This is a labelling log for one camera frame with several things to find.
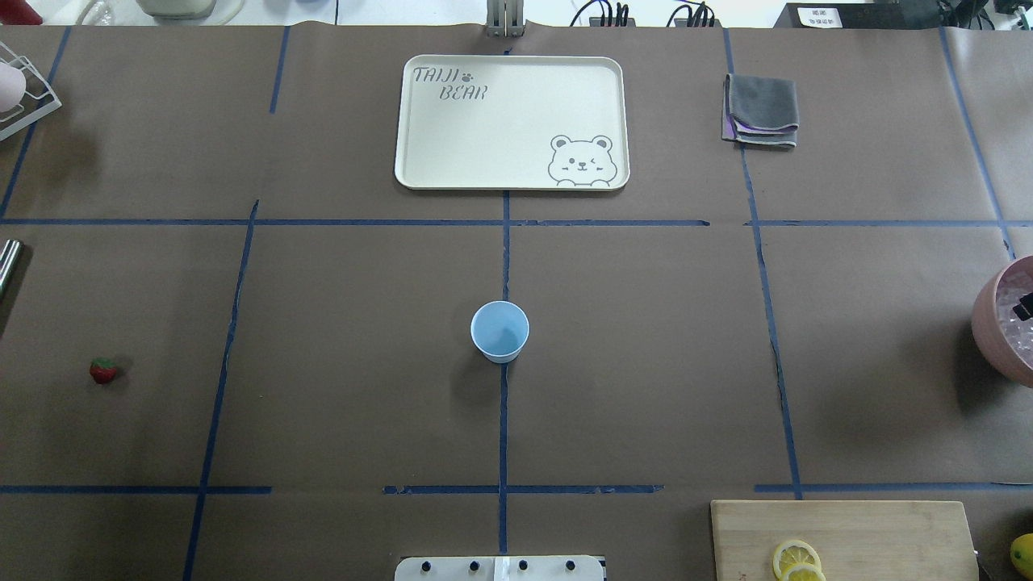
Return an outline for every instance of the bear illustration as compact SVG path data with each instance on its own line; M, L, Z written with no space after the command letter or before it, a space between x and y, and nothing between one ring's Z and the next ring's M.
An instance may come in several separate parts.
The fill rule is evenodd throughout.
M609 185L617 177L617 164L609 156L613 147L614 142L605 135L596 135L587 142L556 135L549 175L558 186Z

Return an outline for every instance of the red object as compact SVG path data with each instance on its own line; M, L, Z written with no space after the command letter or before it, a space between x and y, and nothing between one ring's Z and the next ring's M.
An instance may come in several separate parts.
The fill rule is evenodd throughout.
M97 358L90 362L90 376L93 377L94 381L102 386L114 381L115 376L118 374L119 368L109 359Z
M43 24L43 19L25 0L0 0L0 24Z

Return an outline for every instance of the label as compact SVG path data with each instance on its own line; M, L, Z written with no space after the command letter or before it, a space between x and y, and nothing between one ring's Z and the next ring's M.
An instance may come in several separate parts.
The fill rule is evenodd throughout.
M796 13L800 14L800 24L809 28L843 28L836 8L796 8Z
M440 87L438 99L447 101L478 101L488 98L488 85L475 83L473 73L456 67L417 66L412 69L413 83L430 83Z

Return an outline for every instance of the light blue cup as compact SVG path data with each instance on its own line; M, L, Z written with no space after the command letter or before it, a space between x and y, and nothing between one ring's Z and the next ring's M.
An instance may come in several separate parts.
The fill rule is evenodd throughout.
M516 359L531 333L531 324L520 307L509 301L492 301L477 309L470 322L470 337L480 353L494 363Z

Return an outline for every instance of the metal rod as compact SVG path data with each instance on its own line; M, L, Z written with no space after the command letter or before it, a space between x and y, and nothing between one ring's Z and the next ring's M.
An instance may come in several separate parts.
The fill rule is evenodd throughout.
M7 288L7 282L14 272L14 265L18 263L18 255L22 252L22 243L18 240L8 240L3 245L3 252L0 252L0 299Z

